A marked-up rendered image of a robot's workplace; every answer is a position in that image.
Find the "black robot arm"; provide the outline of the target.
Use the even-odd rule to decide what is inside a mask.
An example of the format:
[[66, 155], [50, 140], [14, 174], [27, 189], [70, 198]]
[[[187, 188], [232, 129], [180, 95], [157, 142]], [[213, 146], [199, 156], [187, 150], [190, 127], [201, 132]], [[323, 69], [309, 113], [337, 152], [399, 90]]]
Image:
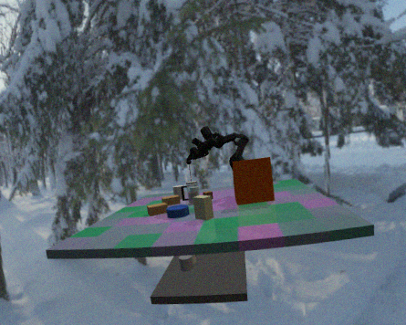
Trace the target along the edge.
[[[209, 127], [205, 126], [201, 128], [201, 134], [203, 137], [206, 139], [205, 143], [209, 148], [215, 147], [215, 148], [221, 148], [225, 143], [233, 141], [235, 145], [237, 145], [237, 150], [236, 152], [230, 157], [229, 163], [232, 167], [233, 170], [233, 162], [237, 161], [244, 161], [243, 152], [245, 149], [245, 146], [247, 143], [249, 143], [249, 138], [244, 135], [244, 134], [239, 134], [239, 133], [232, 133], [226, 136], [223, 136], [217, 132], [214, 134], [211, 132]], [[215, 138], [218, 136], [217, 138]], [[235, 141], [236, 138], [241, 138], [238, 142]], [[200, 148], [202, 145], [202, 142], [199, 141], [198, 139], [194, 138], [192, 141], [193, 144], [197, 146], [197, 148]]]

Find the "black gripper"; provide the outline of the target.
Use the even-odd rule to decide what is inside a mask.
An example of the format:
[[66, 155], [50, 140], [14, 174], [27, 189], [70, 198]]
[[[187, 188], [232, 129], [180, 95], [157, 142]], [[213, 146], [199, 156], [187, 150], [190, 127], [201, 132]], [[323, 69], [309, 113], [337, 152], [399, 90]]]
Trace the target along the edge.
[[207, 156], [209, 154], [208, 151], [210, 151], [210, 150], [211, 150], [211, 148], [209, 148], [205, 142], [202, 142], [202, 145], [200, 146], [200, 148], [198, 148], [198, 150], [195, 147], [192, 147], [190, 149], [191, 153], [186, 160], [190, 161], [192, 159], [195, 160], [195, 159]]

